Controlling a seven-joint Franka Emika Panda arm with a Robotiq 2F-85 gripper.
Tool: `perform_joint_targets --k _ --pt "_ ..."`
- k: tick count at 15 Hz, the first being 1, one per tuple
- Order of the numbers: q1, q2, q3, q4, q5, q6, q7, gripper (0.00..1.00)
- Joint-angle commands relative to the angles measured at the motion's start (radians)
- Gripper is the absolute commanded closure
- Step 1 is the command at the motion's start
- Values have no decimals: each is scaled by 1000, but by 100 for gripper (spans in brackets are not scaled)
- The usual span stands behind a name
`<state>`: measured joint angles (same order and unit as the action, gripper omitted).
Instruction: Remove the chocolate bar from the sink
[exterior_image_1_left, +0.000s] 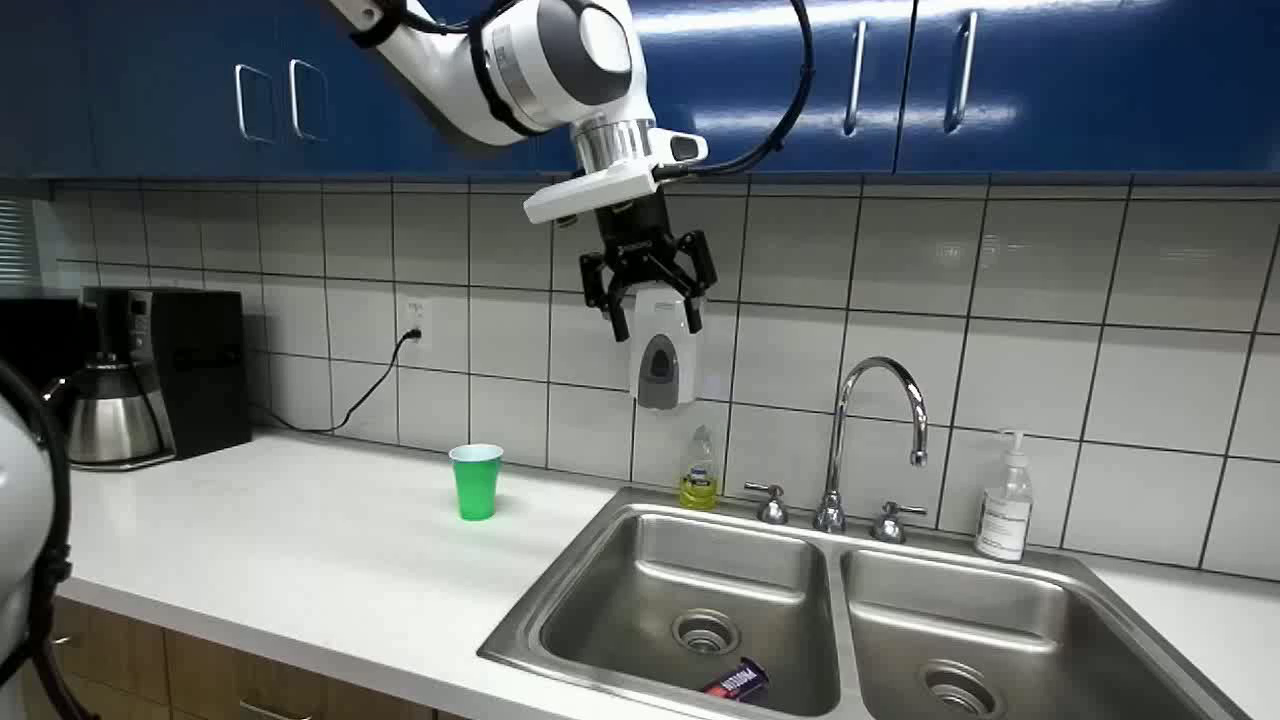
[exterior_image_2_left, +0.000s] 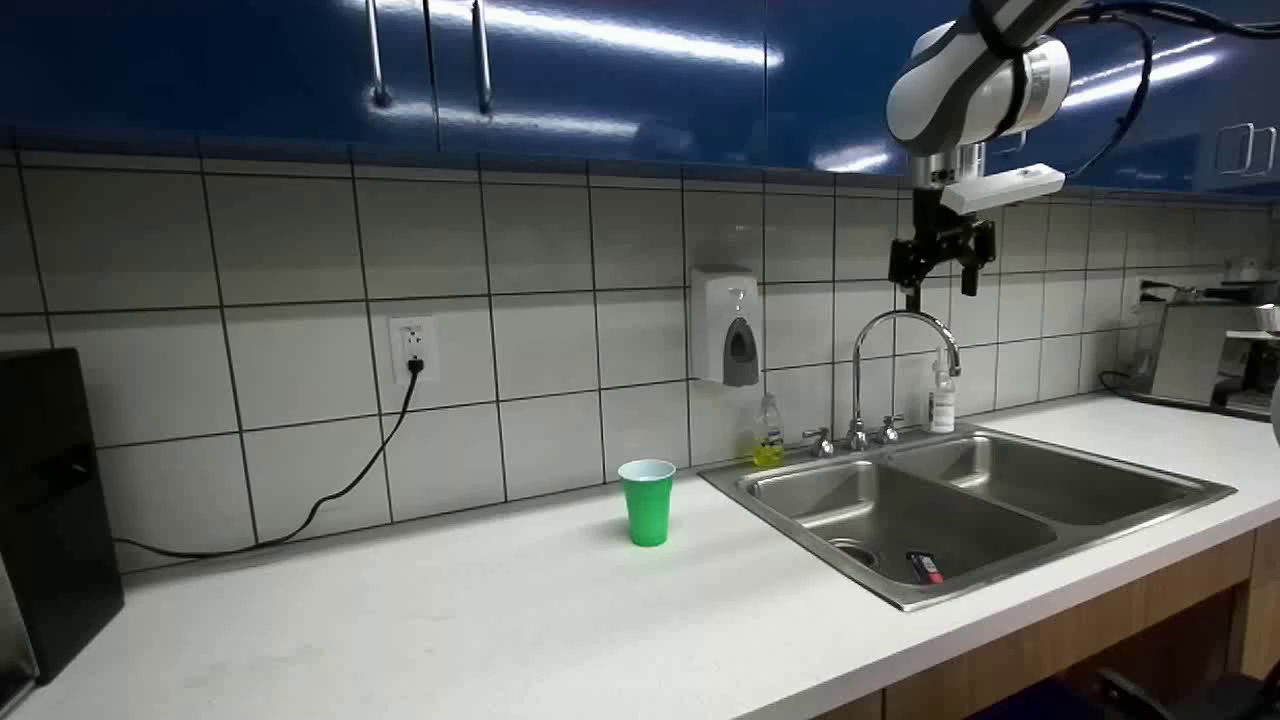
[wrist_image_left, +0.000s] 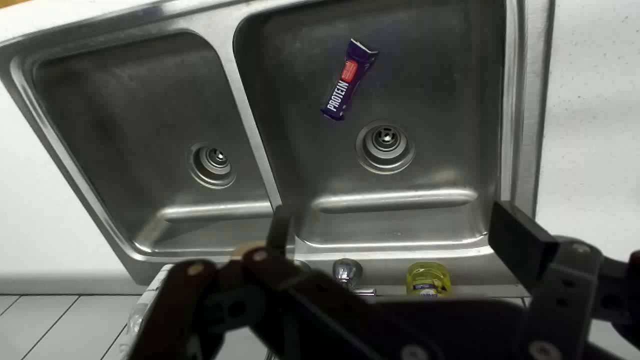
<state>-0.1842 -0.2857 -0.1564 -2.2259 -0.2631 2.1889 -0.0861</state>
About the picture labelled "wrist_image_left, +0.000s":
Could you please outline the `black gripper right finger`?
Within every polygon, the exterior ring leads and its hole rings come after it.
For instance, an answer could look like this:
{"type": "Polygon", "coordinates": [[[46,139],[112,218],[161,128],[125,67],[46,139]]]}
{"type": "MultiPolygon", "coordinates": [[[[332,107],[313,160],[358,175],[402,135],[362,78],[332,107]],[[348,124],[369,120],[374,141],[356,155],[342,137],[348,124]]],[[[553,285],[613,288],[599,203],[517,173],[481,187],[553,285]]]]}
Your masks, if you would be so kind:
{"type": "Polygon", "coordinates": [[[529,291],[539,288],[558,249],[558,240],[513,201],[492,206],[489,244],[529,291]]]}

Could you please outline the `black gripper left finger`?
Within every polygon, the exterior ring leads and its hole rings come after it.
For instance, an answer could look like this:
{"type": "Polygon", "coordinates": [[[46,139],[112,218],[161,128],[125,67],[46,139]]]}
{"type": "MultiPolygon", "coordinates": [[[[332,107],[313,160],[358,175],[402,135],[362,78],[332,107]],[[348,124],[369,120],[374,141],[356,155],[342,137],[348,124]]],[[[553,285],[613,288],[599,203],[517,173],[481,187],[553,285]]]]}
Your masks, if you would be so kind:
{"type": "Polygon", "coordinates": [[[288,231],[291,231],[291,211],[286,206],[279,206],[275,210],[275,218],[267,236],[267,270],[272,276],[284,276],[293,270],[293,264],[286,255],[288,246],[288,231]]]}

